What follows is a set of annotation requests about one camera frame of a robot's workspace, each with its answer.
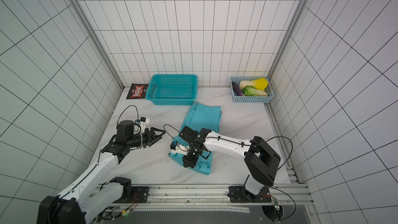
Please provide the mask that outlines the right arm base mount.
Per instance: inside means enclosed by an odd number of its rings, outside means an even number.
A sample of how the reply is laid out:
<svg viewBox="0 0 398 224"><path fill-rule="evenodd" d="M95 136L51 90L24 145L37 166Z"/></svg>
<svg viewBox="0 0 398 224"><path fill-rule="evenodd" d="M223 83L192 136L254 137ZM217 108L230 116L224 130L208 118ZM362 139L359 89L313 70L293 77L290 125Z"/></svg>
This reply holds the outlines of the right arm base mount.
<svg viewBox="0 0 398 224"><path fill-rule="evenodd" d="M243 185L230 186L227 194L231 203L271 203L272 197L267 187L263 187L258 195L247 191Z"/></svg>

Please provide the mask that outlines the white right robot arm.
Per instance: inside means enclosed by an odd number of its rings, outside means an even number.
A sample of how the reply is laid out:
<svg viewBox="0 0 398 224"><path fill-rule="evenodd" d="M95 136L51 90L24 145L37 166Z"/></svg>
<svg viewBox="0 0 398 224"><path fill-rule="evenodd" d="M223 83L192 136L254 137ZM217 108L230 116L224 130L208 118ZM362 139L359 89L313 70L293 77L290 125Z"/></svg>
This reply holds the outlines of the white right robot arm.
<svg viewBox="0 0 398 224"><path fill-rule="evenodd" d="M255 136L251 140L233 139L209 129L194 131L185 126L179 137L188 143L182 162L185 168L195 168L200 158L208 159L204 152L220 152L243 160L250 172L243 185L243 196L253 200L264 187L274 185L281 162L279 154L263 138Z"/></svg>

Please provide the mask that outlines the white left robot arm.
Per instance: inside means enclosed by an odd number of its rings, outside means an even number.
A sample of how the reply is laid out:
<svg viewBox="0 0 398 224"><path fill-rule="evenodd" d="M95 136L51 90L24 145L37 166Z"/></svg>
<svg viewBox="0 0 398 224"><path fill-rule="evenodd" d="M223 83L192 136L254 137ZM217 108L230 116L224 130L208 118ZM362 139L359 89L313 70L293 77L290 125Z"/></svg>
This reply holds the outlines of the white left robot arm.
<svg viewBox="0 0 398 224"><path fill-rule="evenodd" d="M137 122L117 124L116 134L100 150L97 160L57 196L47 196L39 205L39 224L88 224L112 203L138 200L131 180L114 177L95 192L105 176L132 151L150 147L165 134L158 128L135 131Z"/></svg>

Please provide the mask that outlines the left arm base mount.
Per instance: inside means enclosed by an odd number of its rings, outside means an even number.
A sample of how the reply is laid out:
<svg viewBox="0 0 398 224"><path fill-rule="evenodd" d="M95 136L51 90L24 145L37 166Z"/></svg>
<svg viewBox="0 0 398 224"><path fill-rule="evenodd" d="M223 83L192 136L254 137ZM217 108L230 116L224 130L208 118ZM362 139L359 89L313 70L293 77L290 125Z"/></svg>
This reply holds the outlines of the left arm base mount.
<svg viewBox="0 0 398 224"><path fill-rule="evenodd" d="M129 186L124 187L122 196L115 203L146 203L149 195L149 187Z"/></svg>

